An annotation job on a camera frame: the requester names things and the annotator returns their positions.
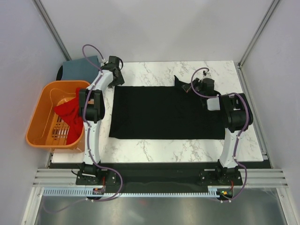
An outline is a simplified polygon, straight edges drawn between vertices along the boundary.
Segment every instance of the metal floor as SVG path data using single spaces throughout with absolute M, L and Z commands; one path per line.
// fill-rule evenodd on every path
M 58 210 L 79 197 L 43 197 Z M 207 198 L 120 197 L 81 202 L 58 213 L 40 209 L 36 225 L 286 225 L 276 189 L 245 189 L 232 203 Z

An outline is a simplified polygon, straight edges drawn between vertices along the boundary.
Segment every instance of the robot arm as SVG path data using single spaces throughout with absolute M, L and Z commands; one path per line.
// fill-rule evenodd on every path
M 222 120 L 225 127 L 225 141 L 222 154 L 220 156 L 220 164 L 223 168 L 235 168 L 237 163 L 234 160 L 234 148 L 237 136 L 246 123 L 246 110 L 248 110 L 249 119 L 245 130 L 253 123 L 253 114 L 246 99 L 245 94 L 239 94 L 246 103 L 244 107 L 241 100 L 235 95 L 221 95 L 216 98 L 207 100 L 207 108 L 210 111 L 220 110 Z M 244 132 L 240 134 L 239 142 L 236 147 L 236 158 L 239 155 L 240 144 L 242 142 Z
M 85 152 L 83 161 L 89 165 L 93 165 L 93 161 L 89 155 L 89 150 L 91 151 L 94 160 L 97 163 L 100 162 L 99 131 L 101 120 L 105 115 L 103 93 L 105 92 L 107 86 L 113 82 L 113 73 L 108 70 L 103 70 L 101 79 L 100 77 L 101 72 L 99 72 L 95 81 L 89 87 L 87 87 L 87 89 L 82 90 L 79 93 L 79 96 L 82 96 L 82 99 L 84 99 L 84 101 L 80 101 L 80 112 L 81 115 L 83 115 L 86 97 L 89 90 L 93 89 L 90 95 L 90 100 L 94 100 L 94 104 L 88 104 L 85 114 L 85 118 L 88 122 L 83 123 L 85 131 Z

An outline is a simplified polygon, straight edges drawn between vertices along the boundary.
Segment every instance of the gray cloth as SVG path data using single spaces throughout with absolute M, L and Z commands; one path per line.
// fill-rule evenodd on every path
M 90 56 L 88 59 L 92 63 L 100 65 L 97 56 Z M 62 68 L 62 81 L 82 80 L 93 83 L 99 73 L 99 70 L 91 65 L 85 58 L 66 61 L 62 64 Z

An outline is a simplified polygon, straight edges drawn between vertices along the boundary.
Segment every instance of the black mounting bracket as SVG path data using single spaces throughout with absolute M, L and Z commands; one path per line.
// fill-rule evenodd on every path
M 113 81 L 108 85 L 108 88 L 113 86 L 122 85 L 125 83 L 121 70 L 123 68 L 123 61 L 117 56 L 110 56 L 108 62 L 104 64 L 101 69 L 109 70 L 113 74 Z
M 233 181 L 235 186 L 243 185 L 239 167 L 223 167 L 218 160 L 214 171 L 201 170 L 199 172 L 200 185 L 202 186 L 231 186 Z
M 76 185 L 115 186 L 119 185 L 119 177 L 113 171 L 102 170 L 96 165 L 82 163 L 77 173 Z

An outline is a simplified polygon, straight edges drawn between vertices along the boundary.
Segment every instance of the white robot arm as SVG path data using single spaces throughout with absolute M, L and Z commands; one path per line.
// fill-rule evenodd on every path
M 91 90 L 91 89 L 99 90 L 102 93 L 104 93 L 107 86 L 111 82 L 113 82 L 113 73 L 108 70 L 103 70 L 103 75 L 101 75 L 101 72 L 99 72 L 97 78 L 89 87 L 87 87 L 87 90 Z M 100 111 L 104 110 L 104 112 L 105 112 L 105 108 L 103 108 L 104 105 L 101 105 L 101 107 L 102 108 L 100 109 Z M 98 120 L 96 123 L 95 123 L 95 121 L 83 122 L 84 131 L 85 131 L 85 151 L 84 151 L 83 161 L 89 165 L 93 165 L 93 161 L 91 160 L 90 155 L 89 155 L 89 150 L 91 151 L 91 154 L 92 154 L 94 160 L 97 163 L 100 162 L 99 131 L 100 131 L 101 120 L 102 120 L 102 118 L 100 120 Z
M 219 162 L 223 168 L 235 168 L 238 164 L 235 159 L 238 158 L 240 152 L 240 144 L 244 137 L 244 132 L 237 137 L 246 123 L 246 110 L 248 111 L 248 124 L 253 122 L 253 115 L 248 105 L 245 94 L 239 94 L 245 101 L 247 109 L 243 106 L 241 100 L 233 94 L 222 95 L 216 98 L 207 100 L 207 108 L 210 111 L 221 110 L 222 119 L 225 126 L 225 140 L 223 151 L 220 156 Z

